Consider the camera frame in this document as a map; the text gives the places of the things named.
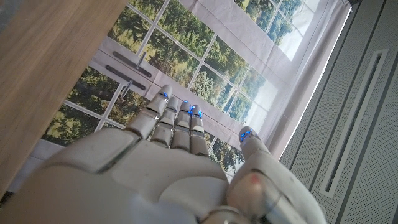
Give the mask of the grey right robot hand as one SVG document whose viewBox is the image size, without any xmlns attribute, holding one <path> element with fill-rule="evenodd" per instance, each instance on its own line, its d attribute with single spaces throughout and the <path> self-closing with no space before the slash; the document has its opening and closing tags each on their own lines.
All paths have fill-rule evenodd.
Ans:
<svg viewBox="0 0 398 224">
<path fill-rule="evenodd" d="M 2 223 L 325 223 L 308 189 L 249 126 L 232 179 L 210 160 L 202 112 L 163 86 L 124 128 L 47 159 L 1 210 Z"/>
</svg>

